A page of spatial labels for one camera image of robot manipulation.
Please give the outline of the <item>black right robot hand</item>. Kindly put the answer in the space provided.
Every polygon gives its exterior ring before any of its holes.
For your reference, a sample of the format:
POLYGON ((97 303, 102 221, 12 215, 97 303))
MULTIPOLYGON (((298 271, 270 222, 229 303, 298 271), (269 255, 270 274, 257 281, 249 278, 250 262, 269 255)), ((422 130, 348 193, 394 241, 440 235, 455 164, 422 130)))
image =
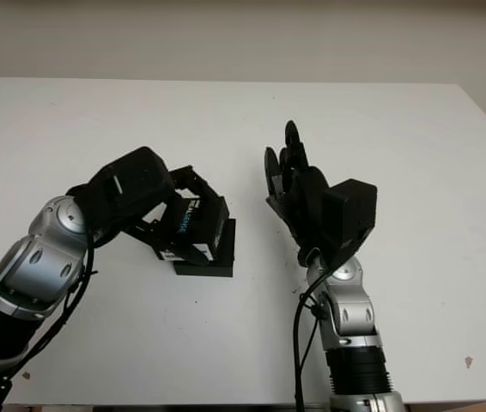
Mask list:
POLYGON ((285 146, 278 153, 271 147, 264 152, 266 202, 299 246, 299 265, 307 267, 319 254, 321 196, 328 184, 324 174, 308 163, 293 120, 286 123, 284 135, 285 146))

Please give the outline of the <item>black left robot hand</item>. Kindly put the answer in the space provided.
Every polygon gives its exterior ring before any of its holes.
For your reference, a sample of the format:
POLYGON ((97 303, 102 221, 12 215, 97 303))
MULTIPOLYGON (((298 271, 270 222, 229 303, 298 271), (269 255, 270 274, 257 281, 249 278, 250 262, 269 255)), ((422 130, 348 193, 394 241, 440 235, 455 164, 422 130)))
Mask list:
POLYGON ((191 264, 216 260, 229 212, 224 197, 186 166, 168 170, 151 148, 141 147, 68 189, 82 212, 93 246, 120 233, 191 264))

